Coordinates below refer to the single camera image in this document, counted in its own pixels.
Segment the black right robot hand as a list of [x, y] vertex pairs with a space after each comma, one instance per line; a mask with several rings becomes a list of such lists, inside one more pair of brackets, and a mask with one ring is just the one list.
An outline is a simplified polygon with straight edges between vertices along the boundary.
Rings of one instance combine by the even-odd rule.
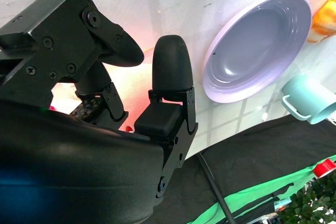
[[93, 0], [36, 0], [1, 28], [1, 223], [142, 223], [198, 129], [191, 61], [158, 39], [134, 133], [105, 65], [144, 53]]

